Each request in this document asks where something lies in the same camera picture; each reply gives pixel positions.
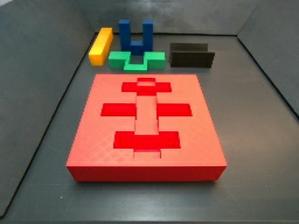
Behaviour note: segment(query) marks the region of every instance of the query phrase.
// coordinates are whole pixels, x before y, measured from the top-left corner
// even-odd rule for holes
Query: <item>yellow block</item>
[[[109,56],[109,49],[113,44],[113,28],[102,28],[98,38],[89,52],[89,60],[93,66],[103,66]]]

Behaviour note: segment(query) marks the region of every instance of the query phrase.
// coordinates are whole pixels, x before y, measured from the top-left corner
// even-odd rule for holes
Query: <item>red block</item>
[[[213,181],[228,167],[197,75],[99,74],[67,167],[78,181]]]

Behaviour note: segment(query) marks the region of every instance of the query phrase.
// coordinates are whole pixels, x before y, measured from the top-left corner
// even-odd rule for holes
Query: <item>black block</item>
[[[209,44],[171,43],[171,67],[212,67],[216,52]]]

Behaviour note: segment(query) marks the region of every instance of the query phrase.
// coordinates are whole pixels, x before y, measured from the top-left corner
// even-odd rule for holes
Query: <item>gray floor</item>
[[[297,0],[264,1],[238,38],[299,116],[298,8]]]
[[[83,60],[7,221],[299,221],[299,125],[236,37],[155,36],[209,43],[213,68],[198,74],[229,169],[214,183],[77,183],[65,167],[95,74],[122,73]],[[118,37],[114,50],[119,50]]]

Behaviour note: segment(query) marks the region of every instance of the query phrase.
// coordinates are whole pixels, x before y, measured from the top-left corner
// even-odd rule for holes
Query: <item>red base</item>
[[[197,75],[99,74],[67,167],[78,181],[213,181],[228,167]]]

